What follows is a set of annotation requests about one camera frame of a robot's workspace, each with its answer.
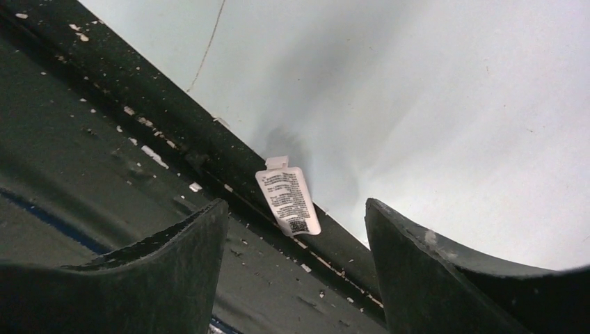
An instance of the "crack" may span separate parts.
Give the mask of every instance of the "crack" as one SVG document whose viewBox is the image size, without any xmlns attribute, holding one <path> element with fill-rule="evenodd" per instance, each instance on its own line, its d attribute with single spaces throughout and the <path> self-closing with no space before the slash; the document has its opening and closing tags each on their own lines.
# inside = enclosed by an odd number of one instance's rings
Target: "crack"
<svg viewBox="0 0 590 334">
<path fill-rule="evenodd" d="M 193 89 L 195 87 L 195 82 L 197 81 L 197 78 L 199 77 L 199 74 L 201 73 L 202 66 L 205 63 L 205 59 L 207 57 L 207 54 L 209 53 L 209 48 L 211 48 L 211 43 L 213 43 L 213 37 L 215 36 L 215 32 L 217 31 L 217 25 L 219 24 L 219 18 L 221 17 L 221 11 L 223 10 L 223 5 L 225 5 L 225 0 L 223 0 L 221 2 L 221 7 L 219 7 L 219 13 L 217 14 L 217 20 L 215 21 L 215 26 L 213 27 L 213 32 L 211 33 L 211 38 L 209 39 L 209 44 L 207 45 L 207 49 L 205 50 L 205 54 L 203 55 L 203 58 L 201 60 L 201 64 L 199 65 L 199 69 L 197 70 L 197 74 L 195 74 L 195 79 L 193 79 L 193 82 L 191 82 L 191 86 L 186 90 L 187 93 L 190 93 L 191 89 Z"/>
</svg>

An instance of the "white tag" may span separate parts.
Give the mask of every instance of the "white tag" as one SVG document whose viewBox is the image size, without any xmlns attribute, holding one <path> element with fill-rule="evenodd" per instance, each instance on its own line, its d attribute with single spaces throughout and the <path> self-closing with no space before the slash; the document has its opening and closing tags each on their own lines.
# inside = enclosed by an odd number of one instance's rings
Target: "white tag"
<svg viewBox="0 0 590 334">
<path fill-rule="evenodd" d="M 268 158 L 266 170 L 256 172 L 256 181 L 285 235 L 319 234 L 321 227 L 303 171 L 288 163 L 289 157 Z"/>
</svg>

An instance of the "white label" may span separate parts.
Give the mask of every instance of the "white label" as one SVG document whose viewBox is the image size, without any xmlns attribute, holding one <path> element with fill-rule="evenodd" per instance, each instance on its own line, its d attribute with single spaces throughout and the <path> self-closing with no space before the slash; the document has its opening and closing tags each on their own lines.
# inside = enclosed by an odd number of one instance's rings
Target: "white label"
<svg viewBox="0 0 590 334">
<path fill-rule="evenodd" d="M 257 172 L 256 180 L 285 235 L 319 234 L 321 228 L 303 171 L 287 167 L 287 161 L 287 157 L 267 159 L 269 169 Z"/>
</svg>

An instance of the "qr code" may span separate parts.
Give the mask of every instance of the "qr code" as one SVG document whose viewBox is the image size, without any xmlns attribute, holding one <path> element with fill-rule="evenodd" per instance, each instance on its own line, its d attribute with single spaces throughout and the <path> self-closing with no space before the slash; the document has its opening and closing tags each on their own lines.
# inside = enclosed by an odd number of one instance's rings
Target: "qr code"
<svg viewBox="0 0 590 334">
<path fill-rule="evenodd" d="M 305 221 L 290 221 L 289 227 L 293 233 L 310 231 Z"/>
</svg>

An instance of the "white surface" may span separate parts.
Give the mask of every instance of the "white surface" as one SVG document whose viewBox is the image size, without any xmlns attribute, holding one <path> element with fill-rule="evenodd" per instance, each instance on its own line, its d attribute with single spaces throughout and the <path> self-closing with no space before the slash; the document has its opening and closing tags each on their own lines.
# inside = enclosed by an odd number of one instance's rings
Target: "white surface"
<svg viewBox="0 0 590 334">
<path fill-rule="evenodd" d="M 188 89 L 220 1 L 83 0 Z M 364 201 L 485 253 L 590 263 L 590 2 L 233 1 L 191 96 L 366 242 Z"/>
</svg>

